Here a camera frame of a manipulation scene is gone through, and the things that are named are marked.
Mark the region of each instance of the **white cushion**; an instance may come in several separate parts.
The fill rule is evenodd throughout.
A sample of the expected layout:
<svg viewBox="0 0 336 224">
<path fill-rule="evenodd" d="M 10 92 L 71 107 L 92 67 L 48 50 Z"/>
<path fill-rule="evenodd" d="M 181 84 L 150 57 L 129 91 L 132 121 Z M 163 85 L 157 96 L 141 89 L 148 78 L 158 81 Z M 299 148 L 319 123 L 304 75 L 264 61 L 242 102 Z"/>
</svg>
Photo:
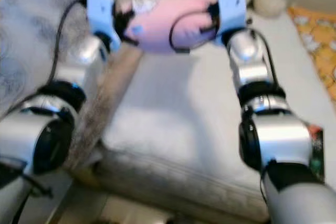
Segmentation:
<svg viewBox="0 0 336 224">
<path fill-rule="evenodd" d="M 335 114 L 310 57 L 287 14 L 272 20 L 254 14 L 253 18 L 254 26 L 268 40 L 289 104 L 304 120 L 325 129 L 327 182 L 336 188 L 332 170 L 336 164 Z M 207 201 L 213 197 L 211 193 L 202 194 L 202 199 L 182 189 L 171 193 L 262 220 L 267 209 L 259 191 L 259 174 L 239 157 L 240 106 L 231 76 L 226 50 L 213 44 L 190 56 L 146 56 L 105 132 L 103 144 L 114 153 L 132 154 L 124 162 L 133 163 L 132 174 L 137 169 L 151 170 L 186 190 L 214 190 L 222 205 Z M 139 157 L 147 164 L 141 165 Z M 194 182 L 188 180 L 191 174 Z M 206 182 L 200 185 L 196 177 Z M 155 186 L 155 181 L 148 184 Z"/>
</svg>

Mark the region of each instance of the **orange patterned fabric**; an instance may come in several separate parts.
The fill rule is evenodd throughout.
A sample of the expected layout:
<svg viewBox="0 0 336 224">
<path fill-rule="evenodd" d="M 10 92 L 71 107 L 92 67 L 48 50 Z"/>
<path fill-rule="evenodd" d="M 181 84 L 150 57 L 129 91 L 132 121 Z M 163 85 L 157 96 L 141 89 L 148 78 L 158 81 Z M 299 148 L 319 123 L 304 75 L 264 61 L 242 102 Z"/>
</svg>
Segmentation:
<svg viewBox="0 0 336 224">
<path fill-rule="evenodd" d="M 336 14 L 288 9 L 336 108 Z"/>
</svg>

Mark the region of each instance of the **pink stuffed toy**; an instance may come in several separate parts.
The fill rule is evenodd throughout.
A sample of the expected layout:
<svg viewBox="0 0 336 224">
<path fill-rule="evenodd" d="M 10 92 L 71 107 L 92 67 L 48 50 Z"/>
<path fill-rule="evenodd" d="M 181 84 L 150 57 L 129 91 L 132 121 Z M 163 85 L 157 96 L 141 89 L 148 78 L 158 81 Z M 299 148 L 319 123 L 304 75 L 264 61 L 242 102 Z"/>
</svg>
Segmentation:
<svg viewBox="0 0 336 224">
<path fill-rule="evenodd" d="M 121 5 L 122 13 L 134 11 L 123 35 L 139 48 L 151 52 L 173 52 L 211 40 L 212 27 L 207 9 L 215 0 L 133 0 Z"/>
<path fill-rule="evenodd" d="M 188 52 L 245 25 L 245 0 L 132 0 L 115 8 L 122 41 L 146 52 Z"/>
</svg>

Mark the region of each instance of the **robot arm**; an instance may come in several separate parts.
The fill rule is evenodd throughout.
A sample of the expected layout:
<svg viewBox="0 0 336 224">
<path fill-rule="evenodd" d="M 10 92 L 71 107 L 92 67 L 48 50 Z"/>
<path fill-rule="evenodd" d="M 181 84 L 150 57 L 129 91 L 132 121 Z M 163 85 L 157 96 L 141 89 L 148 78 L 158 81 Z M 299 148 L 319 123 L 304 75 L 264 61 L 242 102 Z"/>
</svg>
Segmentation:
<svg viewBox="0 0 336 224">
<path fill-rule="evenodd" d="M 336 223 L 336 193 L 308 167 L 310 134 L 286 102 L 266 41 L 244 28 L 223 43 L 242 107 L 240 156 L 260 172 L 272 223 Z"/>
</svg>

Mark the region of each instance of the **floor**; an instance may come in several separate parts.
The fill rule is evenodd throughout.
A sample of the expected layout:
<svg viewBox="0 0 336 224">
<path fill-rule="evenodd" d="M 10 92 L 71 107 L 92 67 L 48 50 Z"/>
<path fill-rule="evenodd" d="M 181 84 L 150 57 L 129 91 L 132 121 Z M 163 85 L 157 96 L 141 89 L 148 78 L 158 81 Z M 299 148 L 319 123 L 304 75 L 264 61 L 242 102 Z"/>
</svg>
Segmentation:
<svg viewBox="0 0 336 224">
<path fill-rule="evenodd" d="M 165 224 L 172 213 L 74 184 L 49 224 Z"/>
</svg>

